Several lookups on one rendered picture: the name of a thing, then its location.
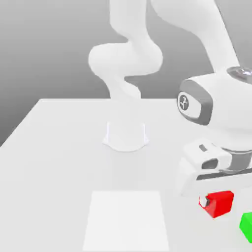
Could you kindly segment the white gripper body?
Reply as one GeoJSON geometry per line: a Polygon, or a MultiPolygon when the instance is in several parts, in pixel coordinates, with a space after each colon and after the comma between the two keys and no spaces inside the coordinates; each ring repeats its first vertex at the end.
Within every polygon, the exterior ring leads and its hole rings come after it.
{"type": "Polygon", "coordinates": [[[246,169],[236,174],[200,174],[185,158],[179,162],[175,192],[180,196],[200,196],[248,187],[252,187],[252,159],[246,169]]]}

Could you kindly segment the small green cube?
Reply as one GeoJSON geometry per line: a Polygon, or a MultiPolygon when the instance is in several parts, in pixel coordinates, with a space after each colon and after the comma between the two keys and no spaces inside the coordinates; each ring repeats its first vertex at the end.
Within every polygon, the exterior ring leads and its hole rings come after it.
{"type": "Polygon", "coordinates": [[[252,243],[252,212],[243,213],[239,228],[249,243],[252,243]]]}

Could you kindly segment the small red cube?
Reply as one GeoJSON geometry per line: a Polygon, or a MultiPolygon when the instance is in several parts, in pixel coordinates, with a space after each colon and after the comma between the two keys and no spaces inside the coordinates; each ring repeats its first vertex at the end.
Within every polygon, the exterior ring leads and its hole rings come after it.
{"type": "Polygon", "coordinates": [[[232,208],[234,193],[230,190],[213,192],[206,195],[209,205],[202,207],[212,218],[229,213],[232,208]]]}

